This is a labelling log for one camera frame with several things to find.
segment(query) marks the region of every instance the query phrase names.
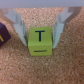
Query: green block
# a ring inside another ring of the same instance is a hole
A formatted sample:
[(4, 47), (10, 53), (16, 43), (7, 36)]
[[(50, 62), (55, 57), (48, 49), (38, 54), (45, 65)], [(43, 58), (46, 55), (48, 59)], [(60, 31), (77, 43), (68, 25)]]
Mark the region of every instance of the green block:
[(52, 55), (51, 27), (30, 28), (28, 47), (32, 56)]

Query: dark purple object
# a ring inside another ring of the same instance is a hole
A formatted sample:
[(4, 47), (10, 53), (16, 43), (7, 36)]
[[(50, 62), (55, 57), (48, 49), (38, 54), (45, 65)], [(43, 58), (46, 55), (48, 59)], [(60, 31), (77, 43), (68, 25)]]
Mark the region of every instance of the dark purple object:
[(10, 39), (10, 34), (4, 24), (0, 22), (0, 46)]

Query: speckled surface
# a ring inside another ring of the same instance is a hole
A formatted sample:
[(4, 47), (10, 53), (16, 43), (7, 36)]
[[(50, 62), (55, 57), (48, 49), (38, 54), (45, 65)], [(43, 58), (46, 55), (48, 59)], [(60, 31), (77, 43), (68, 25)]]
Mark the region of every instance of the speckled surface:
[[(64, 8), (14, 9), (30, 27), (53, 26)], [(32, 57), (12, 27), (2, 19), (11, 39), (0, 47), (0, 84), (84, 84), (84, 8), (61, 34), (52, 56)]]

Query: block front face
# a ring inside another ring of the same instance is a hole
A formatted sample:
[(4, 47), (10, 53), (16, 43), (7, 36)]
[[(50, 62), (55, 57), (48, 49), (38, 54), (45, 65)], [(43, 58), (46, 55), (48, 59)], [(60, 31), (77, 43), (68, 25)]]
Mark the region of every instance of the block front face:
[(5, 25), (0, 23), (0, 46), (2, 46), (5, 42), (7, 42), (10, 39), (10, 35), (8, 33), (8, 30), (6, 29)]
[(28, 47), (32, 56), (52, 55), (51, 28), (30, 28)]

